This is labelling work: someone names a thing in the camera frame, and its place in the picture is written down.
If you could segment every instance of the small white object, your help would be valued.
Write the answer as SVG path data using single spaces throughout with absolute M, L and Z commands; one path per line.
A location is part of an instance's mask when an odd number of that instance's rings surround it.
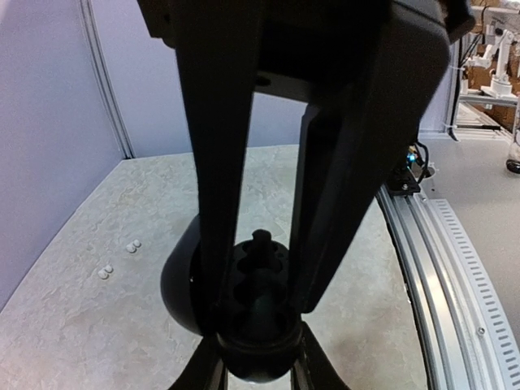
M 97 272 L 97 276 L 99 276 L 103 280 L 108 279 L 108 272 L 106 272 L 105 269 L 103 268 L 102 270 L 99 270 Z
M 137 248 L 133 243 L 127 245 L 127 251 L 130 252 L 131 254 L 135 253 L 136 250 L 137 250 Z
M 468 89 L 470 88 L 470 83 L 468 79 L 462 81 L 461 84 L 461 93 L 468 94 Z

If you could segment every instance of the black plastic part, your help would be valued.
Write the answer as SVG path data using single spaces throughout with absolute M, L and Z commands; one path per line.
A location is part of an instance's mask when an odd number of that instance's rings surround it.
M 406 161 L 399 163 L 394 168 L 385 184 L 388 193 L 393 197 L 404 197 L 421 192 L 421 187 L 408 168 Z
M 292 388 L 294 390 L 349 390 L 332 367 L 309 325 L 303 323 L 302 328 L 300 353 L 291 369 Z
M 201 271 L 216 306 L 235 240 L 264 1 L 175 0 L 170 9 L 197 169 Z
M 202 335 L 201 312 L 196 295 L 200 280 L 193 274 L 193 265 L 200 261 L 199 247 L 201 243 L 198 215 L 180 238 L 162 269 L 161 295 L 170 315 L 189 331 Z
M 288 250 L 265 230 L 235 246 L 222 302 L 219 352 L 238 378 L 278 379 L 293 366 L 301 318 L 287 295 Z
M 475 26 L 470 0 L 442 0 L 446 6 L 444 19 L 450 43 L 461 39 Z
M 214 337 L 204 337 L 169 390 L 228 390 L 228 371 L 215 344 Z
M 373 28 L 372 53 L 356 81 L 311 102 L 305 113 L 290 243 L 289 294 L 297 312 L 318 304 L 415 136 L 448 66 L 441 23 L 393 2 L 389 20 Z M 398 71 L 384 71 L 389 64 Z
M 510 158 L 505 162 L 505 166 L 507 167 L 508 171 L 520 174 L 520 162 L 519 161 L 513 160 Z

